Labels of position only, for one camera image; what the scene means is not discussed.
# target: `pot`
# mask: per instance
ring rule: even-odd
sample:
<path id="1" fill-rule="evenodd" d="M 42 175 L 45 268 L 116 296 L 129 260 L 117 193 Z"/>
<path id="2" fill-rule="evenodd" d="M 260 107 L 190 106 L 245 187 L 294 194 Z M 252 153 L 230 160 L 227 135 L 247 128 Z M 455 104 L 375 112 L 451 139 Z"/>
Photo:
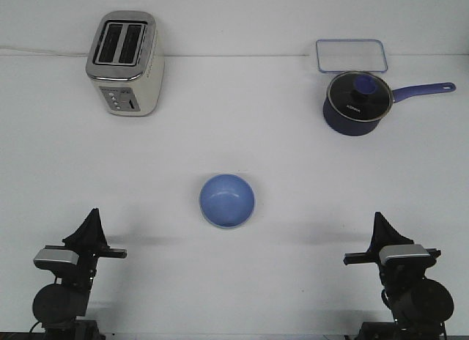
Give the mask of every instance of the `pot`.
<path id="1" fill-rule="evenodd" d="M 363 71 L 347 71 L 329 84 L 322 112 L 335 131 L 361 136 L 373 131 L 394 103 L 417 95 L 453 92 L 451 82 L 391 88 L 381 78 Z"/>

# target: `cream toaster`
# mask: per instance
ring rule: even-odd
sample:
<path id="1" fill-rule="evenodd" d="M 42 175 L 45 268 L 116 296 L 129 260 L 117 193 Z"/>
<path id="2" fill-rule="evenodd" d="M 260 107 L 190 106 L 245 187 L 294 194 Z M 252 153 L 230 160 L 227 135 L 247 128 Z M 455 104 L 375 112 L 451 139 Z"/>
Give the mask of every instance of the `cream toaster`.
<path id="1" fill-rule="evenodd" d="M 109 113 L 142 117 L 158 101 L 164 55 L 155 19 L 146 12 L 121 10 L 105 15 L 86 62 Z"/>

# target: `bowl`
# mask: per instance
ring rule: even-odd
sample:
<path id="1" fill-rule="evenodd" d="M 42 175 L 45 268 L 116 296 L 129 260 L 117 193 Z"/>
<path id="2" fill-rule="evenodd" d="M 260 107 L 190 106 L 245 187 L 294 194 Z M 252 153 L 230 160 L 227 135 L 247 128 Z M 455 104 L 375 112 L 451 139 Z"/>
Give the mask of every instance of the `bowl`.
<path id="1" fill-rule="evenodd" d="M 254 211 L 254 192 L 237 175 L 220 174 L 209 179 L 200 191 L 203 216 L 211 224 L 231 229 L 246 222 Z"/>

